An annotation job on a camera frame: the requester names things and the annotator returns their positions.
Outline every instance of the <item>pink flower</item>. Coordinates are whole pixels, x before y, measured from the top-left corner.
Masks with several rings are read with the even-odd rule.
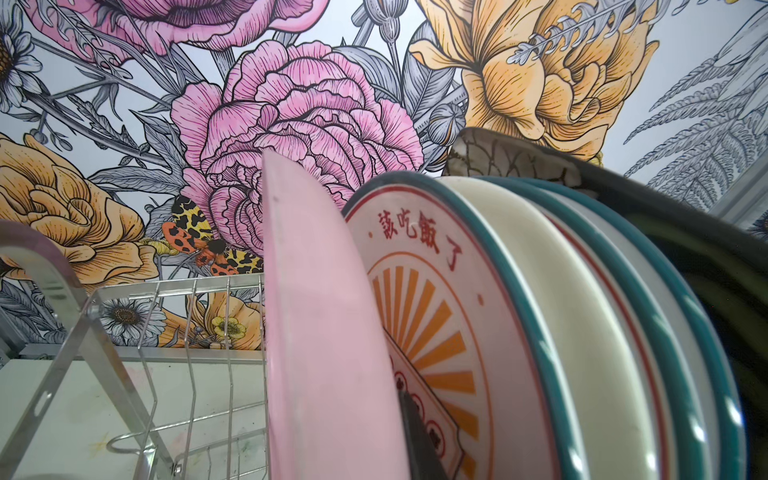
[[[234,65],[222,94],[189,85],[170,113],[191,168],[181,193],[230,245],[261,255],[261,153],[301,164],[340,208],[387,170],[423,163],[413,122],[400,105],[377,101],[360,66],[315,41],[265,41]]]
[[[83,15],[93,27],[107,35],[127,41],[145,50],[143,35],[152,49],[165,55],[165,45],[189,42],[211,50],[248,45],[268,28],[300,32],[317,22],[328,0],[51,0],[62,8]],[[62,38],[56,27],[56,13],[51,25],[38,14],[37,0],[27,0],[27,14],[40,32],[84,60],[77,46],[78,37],[71,31],[69,39]],[[120,4],[130,14],[123,14]],[[120,60],[130,57],[119,47],[104,41],[104,50],[115,53]]]

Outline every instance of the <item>metal wire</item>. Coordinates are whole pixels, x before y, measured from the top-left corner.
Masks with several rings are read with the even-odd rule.
[[[264,289],[259,278],[259,304],[261,305],[261,373],[264,381],[264,475],[261,480],[266,478],[270,467],[270,412],[266,399],[266,338],[264,336],[266,313],[264,309]]]
[[[241,412],[243,410],[252,409],[254,407],[261,406],[261,405],[264,405],[264,401],[263,400],[260,400],[259,402],[248,403],[246,405],[239,406],[239,407],[237,407],[235,409],[232,409],[232,412]],[[210,415],[203,415],[201,417],[197,417],[197,418],[195,418],[193,420],[193,422],[199,422],[200,420],[208,420],[208,419],[212,419],[212,418],[215,418],[215,417],[220,417],[222,415],[227,415],[227,414],[229,414],[229,410],[223,410],[222,412],[216,412],[216,413],[211,413]],[[189,420],[182,420],[181,422],[167,423],[165,425],[161,425],[159,427],[153,428],[152,430],[150,430],[150,432],[160,432],[162,430],[172,429],[173,427],[180,427],[182,425],[186,425],[189,422],[190,422]],[[140,450],[137,450],[137,449],[122,449],[120,447],[115,447],[114,444],[119,442],[119,441],[121,441],[121,440],[132,439],[133,437],[142,435],[143,433],[144,432],[126,433],[126,434],[123,434],[123,435],[116,436],[112,440],[107,442],[107,451],[108,452],[112,452],[112,453],[134,453],[134,454],[139,453]]]
[[[208,480],[210,480],[210,469],[214,466],[214,464],[210,460],[210,447],[205,449],[205,451],[208,454]]]
[[[154,296],[152,297],[152,303],[150,305],[149,311],[147,312],[147,318],[144,319],[144,325],[141,326],[141,334],[139,335],[139,343],[136,346],[136,350],[139,354],[139,358],[141,358],[141,366],[144,367],[144,374],[147,376],[147,382],[149,383],[149,388],[152,391],[152,410],[149,414],[149,419],[147,421],[147,429],[144,430],[144,439],[139,444],[143,450],[147,449],[147,440],[149,440],[149,432],[152,430],[152,421],[154,420],[154,413],[157,411],[157,391],[154,389],[154,381],[152,380],[152,374],[149,371],[149,365],[147,364],[147,359],[144,357],[144,352],[141,351],[141,347],[144,344],[144,339],[147,337],[147,327],[149,326],[149,319],[152,317],[152,312],[154,311],[155,305],[157,305],[157,295],[160,292],[160,282],[157,283],[154,289]],[[139,455],[139,459],[137,461],[137,468],[140,468],[141,463],[144,459],[142,458],[142,455]]]
[[[156,432],[171,429],[173,427],[180,427],[183,425],[187,425],[187,432],[186,432],[186,441],[184,444],[184,450],[180,452],[179,455],[176,456],[174,459],[174,476],[177,478],[180,478],[180,480],[186,480],[187,473],[188,473],[188,463],[190,461],[190,458],[192,458],[192,455],[200,455],[202,454],[202,451],[206,451],[206,456],[208,459],[208,473],[207,478],[208,480],[211,479],[212,473],[213,473],[213,462],[211,458],[211,449],[215,448],[223,448],[226,444],[227,447],[227,473],[226,478],[222,480],[234,480],[237,478],[240,480],[242,477],[246,475],[253,475],[257,474],[258,472],[263,472],[263,477],[266,478],[269,472],[269,460],[270,460],[270,449],[269,449],[269,433],[268,433],[268,425],[269,425],[269,419],[268,419],[268,410],[267,410],[267,393],[266,393],[266,327],[265,327],[265,319],[266,315],[264,312],[264,294],[263,294],[263,274],[244,274],[244,275],[238,275],[238,276],[227,276],[227,277],[210,277],[210,278],[194,278],[194,279],[187,279],[187,280],[163,280],[157,282],[155,285],[153,285],[152,290],[147,288],[147,285],[144,284],[143,288],[138,288],[135,285],[127,285],[124,286],[122,290],[119,290],[115,287],[106,287],[104,289],[100,290],[103,292],[102,301],[108,301],[112,299],[128,299],[128,300],[139,300],[142,301],[143,299],[150,299],[151,298],[151,308],[149,314],[144,319],[144,324],[142,326],[141,330],[141,338],[139,345],[137,346],[138,356],[141,359],[142,366],[144,368],[144,374],[147,377],[147,381],[150,385],[150,389],[152,391],[152,399],[153,399],[153,405],[151,414],[149,417],[149,423],[147,424],[147,428],[143,431],[138,432],[131,432],[125,435],[119,435],[118,437],[113,438],[107,443],[107,450],[110,452],[116,452],[116,453],[139,453],[140,455],[143,454],[140,457],[140,461],[137,463],[137,471],[139,465],[144,466],[144,470],[146,471],[146,465],[148,462],[152,461],[151,457],[151,449],[154,447],[154,443],[150,440],[150,433],[153,435],[156,435]],[[262,350],[262,374],[263,374],[263,387],[264,387],[264,398],[263,400],[260,400],[258,402],[249,403],[244,406],[238,406],[235,408],[234,406],[234,375],[233,375],[233,369],[232,369],[232,358],[233,353],[232,349],[234,348],[233,345],[233,339],[230,335],[230,326],[235,326],[237,324],[237,318],[232,317],[232,305],[231,305],[231,296],[233,294],[234,290],[244,290],[244,289],[255,289],[256,292],[253,292],[253,296],[255,297],[258,295],[257,301],[259,304],[259,313],[261,317],[260,321],[260,335],[261,335],[261,350]],[[196,378],[194,373],[194,366],[193,363],[193,356],[190,353],[190,348],[194,346],[195,342],[203,342],[207,343],[208,340],[203,339],[200,340],[198,338],[197,333],[191,333],[190,331],[194,328],[192,323],[192,309],[195,306],[197,296],[202,293],[218,293],[223,292],[226,293],[226,297],[224,298],[223,307],[224,307],[224,313],[221,314],[220,311],[216,311],[214,314],[216,316],[223,316],[223,325],[220,325],[223,327],[223,348],[226,351],[225,359],[227,363],[227,379],[229,380],[229,405],[228,408],[215,412],[210,415],[203,415],[200,417],[195,417],[195,409],[197,405],[197,384],[196,384]],[[190,384],[192,388],[192,399],[191,399],[191,405],[190,405],[190,414],[189,418],[180,421],[180,422],[174,422],[169,423],[166,425],[161,425],[158,427],[153,427],[153,421],[155,417],[155,412],[157,411],[157,404],[158,404],[158,394],[157,390],[155,389],[154,380],[152,378],[152,373],[150,371],[149,365],[148,365],[148,359],[145,356],[145,353],[142,352],[142,344],[146,341],[147,336],[147,327],[149,320],[151,319],[151,314],[155,310],[158,304],[158,300],[162,299],[167,296],[178,296],[178,297],[184,297],[186,300],[191,298],[191,301],[187,302],[187,325],[184,328],[184,353],[186,356],[187,361],[187,370],[190,376]],[[212,306],[209,304],[207,305],[207,309],[212,308]],[[234,435],[233,434],[233,414],[235,412],[243,411],[248,408],[258,407],[264,405],[264,428],[263,429],[256,429],[252,430],[250,432]],[[217,440],[215,442],[208,443],[207,445],[202,445],[200,447],[191,448],[191,437],[192,437],[192,428],[194,427],[195,422],[199,422],[201,420],[205,419],[212,419],[214,417],[219,417],[222,415],[227,415],[227,436],[226,437],[220,437],[220,440]],[[264,437],[264,456],[265,456],[265,463],[264,466],[259,468],[253,468],[249,469],[245,472],[242,471],[243,467],[246,465],[243,465],[243,452],[240,450],[240,440],[246,439],[249,437],[257,436],[257,435],[263,435]],[[123,439],[129,439],[133,437],[141,436],[141,439],[143,440],[140,442],[140,448],[137,449],[122,449],[115,447],[114,444],[120,440]],[[234,461],[232,458],[232,449],[237,449],[237,476],[233,475],[234,469],[232,468],[234,465]]]
[[[237,437],[237,480],[240,480],[240,437]]]
[[[224,348],[227,349],[227,370],[230,374],[230,424],[227,433],[227,480],[230,480],[232,472],[232,402],[234,398],[235,384],[232,380],[232,358],[230,354],[230,278],[227,277],[227,299],[224,306]]]
[[[184,330],[184,350],[187,353],[187,366],[190,370],[190,382],[192,383],[192,406],[190,407],[190,426],[187,428],[187,446],[184,448],[184,463],[181,465],[181,480],[187,477],[187,460],[189,460],[190,454],[190,442],[192,441],[192,425],[194,425],[194,404],[197,401],[197,388],[194,383],[194,372],[192,370],[192,359],[190,358],[190,325],[192,325],[192,310],[194,309],[194,302],[197,295],[197,280],[195,280],[192,286],[192,296],[190,298],[190,307],[187,309],[187,328]]]

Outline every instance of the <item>wall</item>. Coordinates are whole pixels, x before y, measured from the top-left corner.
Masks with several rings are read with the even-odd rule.
[[[341,207],[385,170],[439,174],[456,133],[486,127],[702,210],[766,151],[768,5],[756,0],[188,5],[2,0],[0,217],[55,241],[89,291],[211,275],[228,268],[221,251],[259,269],[268,147]],[[768,212],[754,216],[768,237]],[[9,321],[61,342],[35,285],[0,260]],[[194,346],[221,348],[223,300],[116,302],[102,323],[136,345],[149,314],[146,343],[181,346],[189,311]],[[235,348],[260,344],[254,300],[230,302]]]

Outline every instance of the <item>orange flower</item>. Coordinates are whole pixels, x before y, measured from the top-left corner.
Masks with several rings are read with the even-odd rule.
[[[231,348],[239,350],[255,350],[261,345],[261,312],[258,303],[245,303],[235,296],[229,298],[227,309],[227,294],[225,292],[209,293],[207,304],[198,299],[187,301],[190,312],[190,347],[191,348],[224,348],[224,328],[228,326]],[[184,346],[184,334],[187,319],[174,313],[167,315],[165,331],[160,335],[160,346]]]
[[[24,142],[0,134],[0,218],[50,238],[89,293],[156,277],[154,248],[137,243],[144,230],[139,215],[31,135]],[[0,256],[0,271],[30,280],[5,256]]]
[[[559,18],[573,15],[580,0],[417,1],[439,44],[421,40],[409,50],[432,69],[463,69],[468,127],[526,138],[583,160],[602,148],[658,47],[657,41],[645,44],[652,8],[631,33],[624,33],[630,16],[609,38],[606,26],[592,43],[561,51],[561,42],[542,58],[508,63],[521,42],[534,33],[545,35]]]

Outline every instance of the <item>orange sunburst design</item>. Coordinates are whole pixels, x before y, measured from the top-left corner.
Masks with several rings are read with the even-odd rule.
[[[459,433],[475,445],[487,438],[481,413],[473,411],[485,404],[473,400],[484,387],[476,385],[478,373],[467,370],[469,362],[462,357],[473,355],[474,348],[470,352],[465,341],[461,304],[435,273],[429,265],[395,256],[375,266],[369,278],[398,388],[419,405],[449,478],[475,478],[472,453],[484,452],[467,451]]]

